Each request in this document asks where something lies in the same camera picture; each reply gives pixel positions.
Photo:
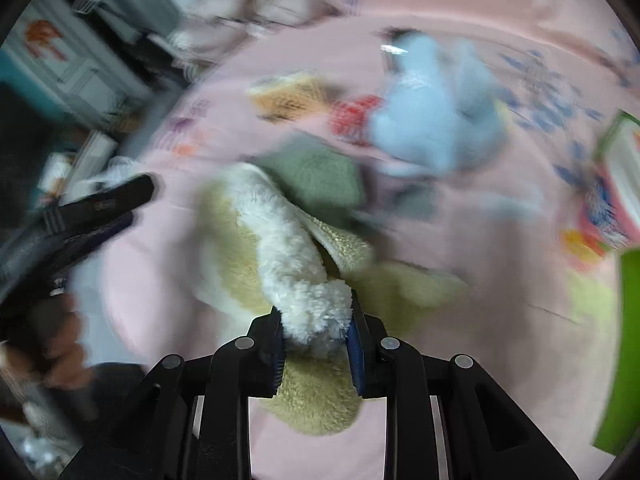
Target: white plush fabric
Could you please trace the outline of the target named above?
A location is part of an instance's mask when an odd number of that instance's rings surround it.
[[[327,280],[295,206],[251,164],[234,165],[222,178],[239,222],[259,238],[262,290],[282,314],[287,343],[316,356],[342,346],[351,322],[351,289],[343,280]]]

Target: plush toy head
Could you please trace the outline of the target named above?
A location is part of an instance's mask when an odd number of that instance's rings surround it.
[[[421,175],[444,176],[492,156],[504,137],[496,81],[468,41],[450,52],[429,36],[409,32],[396,46],[385,104],[369,119],[370,142],[418,165]]]

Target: pink fabric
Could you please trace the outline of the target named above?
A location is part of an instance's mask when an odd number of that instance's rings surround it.
[[[572,146],[587,152],[593,147],[617,108],[640,114],[639,103],[620,86],[620,74],[598,60],[599,48],[611,58],[622,56],[609,33],[618,20],[604,0],[358,0],[355,9],[359,16],[283,30],[249,44],[191,89],[160,128],[143,166],[160,175],[162,194],[106,250],[104,290],[114,326],[149,365],[169,352],[209,354],[223,342],[228,318],[191,293],[198,243],[194,193],[223,165],[290,136],[293,125],[256,116],[244,94],[255,81],[313,69],[343,86],[346,98],[377,93],[384,82],[378,33],[415,27],[444,43],[453,36],[472,38],[524,104],[531,81],[519,60],[540,56],[548,76],[556,78],[546,82],[574,95],[572,126],[546,133],[549,124],[540,121],[539,109],[514,105],[509,141],[499,156],[479,171],[437,182],[433,221],[394,219],[378,250],[384,257],[452,270],[469,282],[468,300],[429,317],[409,342],[441,358],[459,352],[475,357],[582,478],[597,478],[610,457],[590,442],[607,401],[617,325],[578,316],[568,297],[557,223],[575,190],[558,168],[571,168]],[[553,115],[545,117],[552,122]],[[387,158],[334,139],[324,115],[295,127],[345,153]],[[615,288],[615,272],[609,260],[593,279]],[[384,409],[384,402],[366,402],[349,430],[311,438],[252,404],[255,477],[382,478]]]

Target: light blue stuffed animal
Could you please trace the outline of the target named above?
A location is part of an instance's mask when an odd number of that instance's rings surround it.
[[[396,57],[385,104],[369,119],[370,142],[408,164],[380,168],[399,177],[441,177],[488,160],[504,139],[496,80],[468,41],[450,54],[429,36],[409,32]]]

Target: human hand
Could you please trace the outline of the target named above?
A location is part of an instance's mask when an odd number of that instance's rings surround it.
[[[70,294],[55,296],[66,313],[58,333],[47,343],[47,358],[55,360],[52,369],[44,377],[49,388],[75,390],[87,386],[92,378],[91,368],[84,366],[85,352],[78,342],[82,332],[82,319],[73,312],[74,298]],[[2,366],[16,378],[26,379],[33,372],[31,359],[23,352],[4,345]]]

